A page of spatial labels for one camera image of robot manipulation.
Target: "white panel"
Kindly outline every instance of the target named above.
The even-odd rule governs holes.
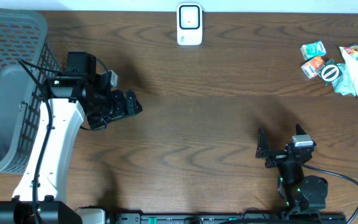
[[[205,12],[316,12],[358,13],[358,0],[0,0],[6,9],[84,11],[176,11],[184,2],[201,5]]]

